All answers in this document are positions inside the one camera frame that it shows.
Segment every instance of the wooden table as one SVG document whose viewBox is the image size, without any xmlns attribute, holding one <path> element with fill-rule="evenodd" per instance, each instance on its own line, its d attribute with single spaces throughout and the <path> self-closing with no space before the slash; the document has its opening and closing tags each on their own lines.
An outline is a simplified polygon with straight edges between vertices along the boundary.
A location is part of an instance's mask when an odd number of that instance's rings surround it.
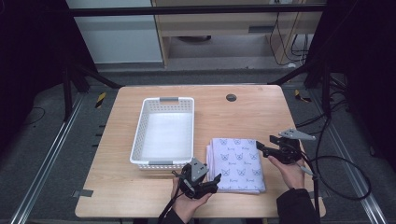
<svg viewBox="0 0 396 224">
<path fill-rule="evenodd" d="M 226 95 L 235 94 L 229 102 Z M 148 86 L 121 88 L 80 197 L 78 217 L 158 217 L 169 202 L 170 171 L 141 171 L 130 163 L 143 100 L 186 96 L 195 101 L 194 156 L 205 162 L 205 147 L 215 137 L 253 138 L 268 147 L 269 135 L 294 127 L 278 86 Z M 266 191 L 260 195 L 217 193 L 196 217 L 277 217 L 276 198 L 287 190 L 279 171 L 262 157 Z M 305 186 L 312 191 L 310 176 Z M 321 214 L 325 209 L 320 200 Z"/>
</svg>

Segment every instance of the metal rail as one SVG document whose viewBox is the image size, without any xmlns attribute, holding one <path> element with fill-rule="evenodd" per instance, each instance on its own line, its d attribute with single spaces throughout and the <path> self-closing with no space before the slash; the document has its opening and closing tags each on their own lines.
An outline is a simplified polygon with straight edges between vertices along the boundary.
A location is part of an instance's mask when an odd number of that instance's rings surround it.
<svg viewBox="0 0 396 224">
<path fill-rule="evenodd" d="M 322 114 L 323 110 L 321 107 L 321 101 L 320 101 L 320 96 L 318 96 L 318 93 L 315 90 L 308 90 L 313 101 L 315 102 L 319 113 Z M 339 135 L 339 133 L 337 132 L 337 129 L 335 128 L 335 126 L 330 123 L 329 127 L 328 127 L 328 133 L 332 139 L 332 141 L 334 142 L 335 145 L 335 151 L 338 154 L 338 156 L 347 159 L 349 161 L 353 161 L 352 157 L 349 155 L 349 153 L 347 152 L 347 148 L 344 145 L 344 142 L 341 138 L 341 136 Z M 349 180 L 355 190 L 355 192 L 358 195 L 364 195 L 365 192 L 367 192 L 367 184 L 364 180 L 364 177 L 361 175 L 361 173 L 355 169 L 354 167 L 346 164 L 344 166 L 344 168 L 346 169 L 346 174 L 349 177 Z M 387 220 L 384 217 L 384 214 L 382 213 L 381 208 L 379 207 L 378 203 L 376 202 L 375 196 L 372 194 L 370 194 L 367 198 L 361 200 L 361 204 L 363 205 L 364 210 L 366 211 L 366 214 L 368 216 L 368 218 L 370 218 L 370 221 L 373 224 L 387 224 Z"/>
<path fill-rule="evenodd" d="M 51 148 L 49 149 L 49 153 L 47 154 L 46 159 L 44 159 L 40 169 L 38 170 L 35 179 L 32 182 L 32 185 L 26 192 L 21 204 L 18 209 L 12 216 L 9 223 L 12 224 L 22 224 L 25 223 L 27 218 L 29 217 L 30 212 L 32 211 L 33 206 L 35 205 L 35 201 L 37 200 L 38 195 L 44 187 L 44 184 L 47 180 L 48 175 L 50 174 L 50 170 L 53 164 L 58 157 L 59 152 L 61 151 L 62 145 L 64 144 L 64 140 L 68 135 L 75 119 L 80 110 L 81 103 L 84 99 L 84 94 L 79 93 L 78 97 L 74 104 L 74 110 L 71 114 L 69 120 L 65 121 L 62 125 L 60 131 L 58 132 L 55 140 L 52 143 Z"/>
<path fill-rule="evenodd" d="M 329 8 L 326 4 L 284 4 L 284 5 L 228 5 L 228 6 L 187 6 L 187 7 L 109 7 L 71 8 L 47 10 L 46 15 L 94 17 L 94 16 L 143 16 L 172 14 L 211 13 L 257 13 L 257 12 L 315 12 Z"/>
</svg>

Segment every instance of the person's hand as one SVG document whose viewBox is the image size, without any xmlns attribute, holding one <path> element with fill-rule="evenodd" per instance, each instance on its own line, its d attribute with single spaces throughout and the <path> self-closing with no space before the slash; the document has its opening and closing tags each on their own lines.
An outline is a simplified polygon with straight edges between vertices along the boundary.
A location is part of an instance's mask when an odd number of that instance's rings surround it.
<svg viewBox="0 0 396 224">
<path fill-rule="evenodd" d="M 279 169 L 289 189 L 304 188 L 304 171 L 301 169 L 301 166 L 304 166 L 303 160 L 297 161 L 296 164 L 283 164 L 273 156 L 269 156 L 268 160 Z"/>
<path fill-rule="evenodd" d="M 171 198 L 175 196 L 177 185 L 178 185 L 178 177 L 174 177 Z M 184 223 L 187 223 L 190 221 L 197 208 L 203 205 L 204 203 L 206 203 L 207 200 L 209 200 L 210 196 L 212 196 L 212 194 L 207 193 L 204 197 L 200 199 L 190 199 L 183 194 L 176 199 L 172 208 L 175 210 L 175 212 L 181 218 L 181 220 L 183 220 Z"/>
</svg>

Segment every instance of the black sleeve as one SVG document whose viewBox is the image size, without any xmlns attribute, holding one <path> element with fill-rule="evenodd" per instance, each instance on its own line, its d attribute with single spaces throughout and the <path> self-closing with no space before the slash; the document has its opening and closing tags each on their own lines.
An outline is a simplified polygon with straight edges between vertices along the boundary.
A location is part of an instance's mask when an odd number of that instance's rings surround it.
<svg viewBox="0 0 396 224">
<path fill-rule="evenodd" d="M 315 224 L 319 217 L 306 189 L 290 189 L 276 199 L 279 224 Z"/>
<path fill-rule="evenodd" d="M 177 215 L 177 213 L 171 209 L 166 217 L 163 219 L 162 224 L 185 224 L 181 218 Z"/>
</svg>

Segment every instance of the basket handle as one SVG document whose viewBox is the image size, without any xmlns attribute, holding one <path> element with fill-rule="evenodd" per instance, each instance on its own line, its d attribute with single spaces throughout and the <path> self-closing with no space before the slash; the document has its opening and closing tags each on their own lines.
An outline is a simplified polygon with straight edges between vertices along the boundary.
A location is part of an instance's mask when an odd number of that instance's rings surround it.
<svg viewBox="0 0 396 224">
<path fill-rule="evenodd" d="M 173 165 L 172 161 L 149 161 L 148 165 Z"/>
<path fill-rule="evenodd" d="M 178 97 L 160 97 L 160 102 L 178 101 Z"/>
</svg>

